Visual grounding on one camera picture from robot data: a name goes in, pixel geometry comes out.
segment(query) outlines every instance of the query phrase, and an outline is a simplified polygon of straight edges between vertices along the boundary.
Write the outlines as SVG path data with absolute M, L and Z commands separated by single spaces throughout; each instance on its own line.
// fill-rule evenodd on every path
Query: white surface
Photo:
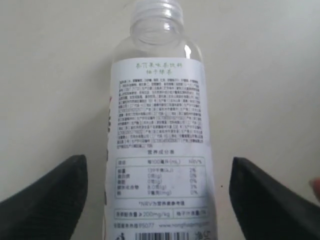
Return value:
M 320 1 L 181 0 L 208 80 L 221 240 L 243 240 L 228 182 L 253 160 L 315 201 L 320 176 Z M 89 195 L 74 240 L 100 240 L 111 52 L 132 0 L 0 1 L 0 199 L 73 154 Z

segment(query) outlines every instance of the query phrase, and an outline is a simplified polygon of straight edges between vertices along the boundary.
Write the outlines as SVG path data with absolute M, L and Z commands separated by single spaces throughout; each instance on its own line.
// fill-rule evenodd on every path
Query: black object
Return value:
M 320 208 L 245 158 L 233 160 L 229 195 L 247 240 L 320 240 Z
M 0 240 L 69 240 L 87 193 L 86 157 L 72 156 L 0 203 Z

